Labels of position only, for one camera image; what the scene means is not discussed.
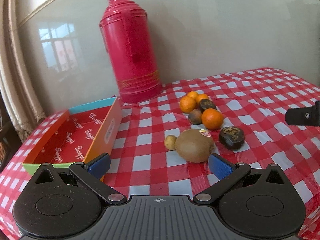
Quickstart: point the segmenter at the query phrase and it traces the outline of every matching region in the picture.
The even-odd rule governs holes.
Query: kiwi sticker
[[[209,133],[208,130],[206,129],[200,129],[199,133],[201,133],[202,135],[206,136],[206,137],[211,137],[211,134]]]

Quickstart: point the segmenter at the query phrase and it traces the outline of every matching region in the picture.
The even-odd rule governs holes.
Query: table
[[[238,126],[246,136],[239,150],[230,151],[218,142],[219,131],[212,131],[216,153],[253,168],[279,164],[306,205],[307,218],[300,235],[320,239],[320,130],[288,127],[284,120],[288,108],[311,106],[320,100],[319,87],[283,70],[265,67],[180,80],[163,89],[150,101],[123,103],[123,119],[111,152],[106,184],[126,196],[192,197],[217,182],[207,163],[187,163],[175,151],[167,151],[163,143],[167,135],[204,128],[190,125],[187,115],[181,113],[179,99],[190,91],[206,93],[223,113],[223,126]],[[27,154],[28,146],[24,145],[0,175],[0,229],[9,239],[20,235],[12,208],[30,179],[21,166]]]

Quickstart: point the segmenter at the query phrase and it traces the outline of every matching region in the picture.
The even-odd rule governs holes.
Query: tangerine
[[[193,109],[196,108],[197,103],[193,98],[185,96],[181,98],[179,105],[182,112],[189,114]]]
[[[187,94],[187,97],[191,97],[193,98],[194,100],[196,100],[196,97],[198,96],[199,94],[196,92],[196,91],[191,91]]]
[[[216,130],[223,124],[223,115],[213,108],[206,109],[201,116],[202,123],[209,130]]]
[[[199,102],[202,100],[202,99],[209,99],[209,97],[206,95],[206,94],[200,94],[196,97],[196,102],[197,104],[199,104]]]

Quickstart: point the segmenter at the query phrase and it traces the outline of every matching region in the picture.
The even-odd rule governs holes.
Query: blue gripper pad
[[[233,172],[232,166],[224,162],[218,155],[211,154],[209,156],[208,166],[210,171],[220,180]]]
[[[110,156],[108,154],[102,154],[101,158],[94,163],[88,163],[87,171],[97,179],[101,179],[110,169],[110,163]]]

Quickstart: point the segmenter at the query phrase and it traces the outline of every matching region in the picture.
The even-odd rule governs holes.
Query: cardboard box
[[[22,165],[33,175],[41,163],[67,168],[74,162],[87,163],[104,152],[110,154],[121,119],[117,97],[49,116],[22,145],[28,146]]]

